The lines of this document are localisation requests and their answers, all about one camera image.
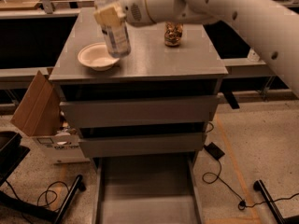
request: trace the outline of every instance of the brown cardboard flap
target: brown cardboard flap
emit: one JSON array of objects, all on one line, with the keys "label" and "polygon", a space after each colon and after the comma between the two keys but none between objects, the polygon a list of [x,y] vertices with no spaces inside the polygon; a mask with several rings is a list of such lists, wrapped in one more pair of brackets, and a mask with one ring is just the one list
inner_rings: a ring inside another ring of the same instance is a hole
[{"label": "brown cardboard flap", "polygon": [[10,122],[28,136],[54,135],[61,126],[59,103],[55,89],[38,71]]}]

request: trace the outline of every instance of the floor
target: floor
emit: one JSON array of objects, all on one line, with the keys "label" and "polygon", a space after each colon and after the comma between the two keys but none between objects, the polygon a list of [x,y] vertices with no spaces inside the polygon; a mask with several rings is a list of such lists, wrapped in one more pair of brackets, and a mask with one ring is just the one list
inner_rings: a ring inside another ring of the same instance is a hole
[{"label": "floor", "polygon": [[[252,92],[235,96],[240,105],[236,110],[221,97],[221,104],[211,122],[214,129],[206,140],[207,144],[214,142],[225,152],[220,159],[221,178],[245,198],[247,205],[263,200],[261,193],[253,190],[253,183],[259,179],[274,199],[299,192],[299,101],[287,91],[270,92],[267,102]],[[1,131],[18,131],[10,124],[10,118],[9,114],[1,115]],[[52,164],[30,138],[24,135],[21,143],[31,151],[8,179],[19,197],[28,203],[36,203],[38,196],[51,183],[64,181],[70,186],[76,175],[82,174],[87,189],[76,194],[64,216],[64,223],[92,223],[96,182],[93,167],[88,162]],[[219,164],[205,151],[199,153],[193,170],[206,224],[276,223],[266,204],[240,211],[239,199],[223,183],[217,181],[208,185],[203,182],[204,173],[220,170]],[[13,196],[7,184],[0,190]],[[65,187],[56,185],[53,190],[58,194],[58,201],[50,206],[52,210],[60,206]],[[284,217],[299,215],[299,196],[278,202],[277,206]],[[0,206],[0,223],[46,222]]]}]

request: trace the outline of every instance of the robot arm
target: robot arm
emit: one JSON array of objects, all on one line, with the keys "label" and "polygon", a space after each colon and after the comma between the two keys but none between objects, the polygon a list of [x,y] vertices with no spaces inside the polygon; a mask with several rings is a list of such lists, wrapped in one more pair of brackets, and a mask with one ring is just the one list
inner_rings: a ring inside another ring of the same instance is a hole
[{"label": "robot arm", "polygon": [[299,16],[272,0],[121,0],[128,23],[230,25],[299,97]]}]

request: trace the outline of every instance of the gray drawer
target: gray drawer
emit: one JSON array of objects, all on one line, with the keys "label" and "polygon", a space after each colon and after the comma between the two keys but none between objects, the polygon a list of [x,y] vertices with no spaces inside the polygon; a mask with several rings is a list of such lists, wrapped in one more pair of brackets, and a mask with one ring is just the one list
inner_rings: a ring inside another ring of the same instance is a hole
[{"label": "gray drawer", "polygon": [[213,119],[217,96],[61,102],[74,128],[205,122]]},{"label": "gray drawer", "polygon": [[85,157],[95,158],[194,152],[203,148],[205,140],[204,133],[168,133],[80,139],[79,144]]},{"label": "gray drawer", "polygon": [[185,154],[103,158],[93,224],[202,224],[192,163]]}]

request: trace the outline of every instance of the bowl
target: bowl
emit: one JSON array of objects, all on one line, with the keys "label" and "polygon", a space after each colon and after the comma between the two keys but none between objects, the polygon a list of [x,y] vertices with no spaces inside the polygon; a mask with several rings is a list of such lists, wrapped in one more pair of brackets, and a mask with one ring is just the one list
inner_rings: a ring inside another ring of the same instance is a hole
[{"label": "bowl", "polygon": [[109,55],[105,43],[91,44],[78,53],[80,63],[96,71],[106,71],[119,59]]}]

